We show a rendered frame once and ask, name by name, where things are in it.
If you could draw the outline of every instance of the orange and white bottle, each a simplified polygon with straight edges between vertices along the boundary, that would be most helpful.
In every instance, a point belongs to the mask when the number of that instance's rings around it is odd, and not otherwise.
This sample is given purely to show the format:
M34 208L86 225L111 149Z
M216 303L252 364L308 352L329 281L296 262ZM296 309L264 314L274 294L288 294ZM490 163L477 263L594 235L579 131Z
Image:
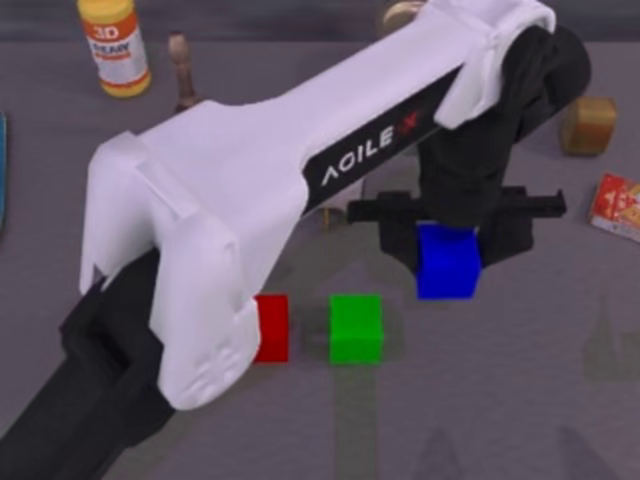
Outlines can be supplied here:
M151 72L133 0L78 0L102 88L118 98L144 92Z

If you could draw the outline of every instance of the red and white package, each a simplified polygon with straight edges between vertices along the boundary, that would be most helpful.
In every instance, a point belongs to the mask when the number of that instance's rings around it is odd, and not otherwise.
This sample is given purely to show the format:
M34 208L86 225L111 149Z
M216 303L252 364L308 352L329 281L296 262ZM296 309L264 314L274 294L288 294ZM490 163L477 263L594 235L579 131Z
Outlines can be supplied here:
M589 223L640 243L640 183L605 174L591 206Z

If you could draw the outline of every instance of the white arm casing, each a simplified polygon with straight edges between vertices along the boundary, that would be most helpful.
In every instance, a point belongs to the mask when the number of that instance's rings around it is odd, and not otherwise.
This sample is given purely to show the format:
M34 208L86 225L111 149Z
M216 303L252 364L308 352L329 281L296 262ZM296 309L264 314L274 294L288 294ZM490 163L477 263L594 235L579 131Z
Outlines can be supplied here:
M101 145L89 167L80 288L161 252L150 327L158 385L178 410L204 405L251 364L253 297L308 198L314 154L463 65L436 121L455 128L497 101L500 68L524 28L555 26L534 0L430 0L414 22L282 96L205 101Z

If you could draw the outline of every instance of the gray table surface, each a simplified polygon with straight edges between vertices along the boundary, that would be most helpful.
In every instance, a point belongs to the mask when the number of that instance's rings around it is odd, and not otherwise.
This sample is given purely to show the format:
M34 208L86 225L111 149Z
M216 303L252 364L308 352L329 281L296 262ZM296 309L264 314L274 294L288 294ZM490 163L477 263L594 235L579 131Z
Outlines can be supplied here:
M128 101L103 95L84 43L0 44L0 110L11 121L8 217L0 245L0 428L62 359L57 328L79 298L87 164L123 130L176 100L163 44L155 80ZM269 97L360 44L195 44L203 95ZM420 303L375 227L300 225L267 290L292 304L292 359L255 367L219 401L175 417L107 480L617 480L640 475L640 245L585 224L610 170L640 179L640 44L592 44L589 94L616 98L608 152L564 158L557 122L513 156L508 183L563 188L569 212L540 221L535 251L488 269L473 301ZM415 159L367 191L413 187ZM309 338L330 293L384 299L388 360L337 369Z

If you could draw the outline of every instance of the blue cube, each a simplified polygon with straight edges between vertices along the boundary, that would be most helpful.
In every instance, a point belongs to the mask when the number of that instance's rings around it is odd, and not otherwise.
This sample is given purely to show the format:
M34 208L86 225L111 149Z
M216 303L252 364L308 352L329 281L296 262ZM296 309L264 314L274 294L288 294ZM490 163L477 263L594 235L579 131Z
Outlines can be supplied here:
M418 225L420 266L418 298L456 300L472 298L482 271L473 228Z

